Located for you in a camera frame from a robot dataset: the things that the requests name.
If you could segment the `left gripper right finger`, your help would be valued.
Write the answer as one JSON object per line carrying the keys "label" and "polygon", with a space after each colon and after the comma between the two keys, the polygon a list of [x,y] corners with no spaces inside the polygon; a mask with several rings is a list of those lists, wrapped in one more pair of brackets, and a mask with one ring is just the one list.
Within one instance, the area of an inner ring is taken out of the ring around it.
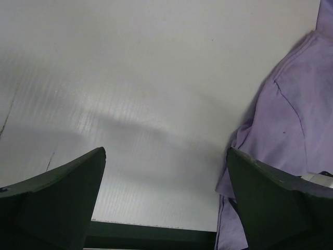
{"label": "left gripper right finger", "polygon": [[249,249],[332,249],[332,189],[230,148],[227,166]]}

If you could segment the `lavender t shirt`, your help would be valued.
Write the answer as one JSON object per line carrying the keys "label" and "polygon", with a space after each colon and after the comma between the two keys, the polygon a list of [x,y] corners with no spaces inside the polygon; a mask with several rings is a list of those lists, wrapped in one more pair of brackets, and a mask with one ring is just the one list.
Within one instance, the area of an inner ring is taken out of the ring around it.
{"label": "lavender t shirt", "polygon": [[231,146],[295,176],[332,172],[332,1],[266,79]]}

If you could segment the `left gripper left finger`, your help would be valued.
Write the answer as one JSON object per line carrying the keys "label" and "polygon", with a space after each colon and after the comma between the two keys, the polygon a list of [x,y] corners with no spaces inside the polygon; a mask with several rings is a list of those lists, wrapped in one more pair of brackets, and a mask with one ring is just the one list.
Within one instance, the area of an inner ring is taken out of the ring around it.
{"label": "left gripper left finger", "polygon": [[105,165],[98,147],[1,188],[1,249],[83,249]]}

